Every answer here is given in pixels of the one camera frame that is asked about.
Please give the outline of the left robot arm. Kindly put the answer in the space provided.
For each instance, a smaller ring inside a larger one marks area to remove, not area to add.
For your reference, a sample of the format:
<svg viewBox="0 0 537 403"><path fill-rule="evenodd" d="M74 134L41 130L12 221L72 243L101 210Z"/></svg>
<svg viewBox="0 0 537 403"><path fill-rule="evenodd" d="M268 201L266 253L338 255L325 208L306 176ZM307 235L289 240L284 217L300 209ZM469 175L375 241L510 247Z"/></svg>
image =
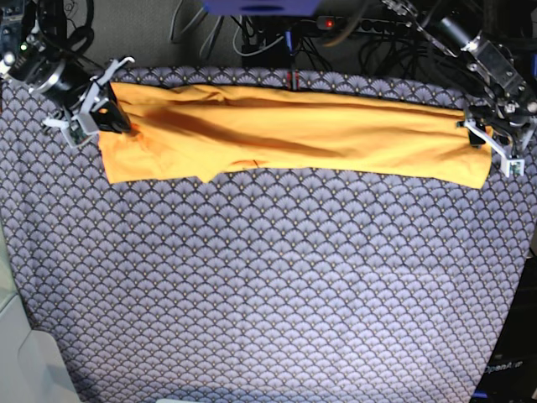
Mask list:
<svg viewBox="0 0 537 403"><path fill-rule="evenodd" d="M383 5L421 33L433 49L461 60L477 77L483 104L468 105L457 126L474 148L488 145L506 177L524 175L524 151L536 135L536 83L515 64L507 42L484 33L466 1L385 1Z"/></svg>

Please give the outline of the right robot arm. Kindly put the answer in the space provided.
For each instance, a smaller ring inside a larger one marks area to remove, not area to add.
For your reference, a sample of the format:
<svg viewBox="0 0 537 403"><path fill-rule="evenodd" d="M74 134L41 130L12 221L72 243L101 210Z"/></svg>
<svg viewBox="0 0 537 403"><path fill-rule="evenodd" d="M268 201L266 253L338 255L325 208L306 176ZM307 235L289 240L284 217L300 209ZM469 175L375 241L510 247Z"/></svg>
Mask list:
<svg viewBox="0 0 537 403"><path fill-rule="evenodd" d="M68 30L61 1L1 3L1 77L53 102L42 122L78 148L101 132L130 133L131 123L112 89L112 78L134 59L112 59L101 67L86 58L94 40L94 3L86 21Z"/></svg>

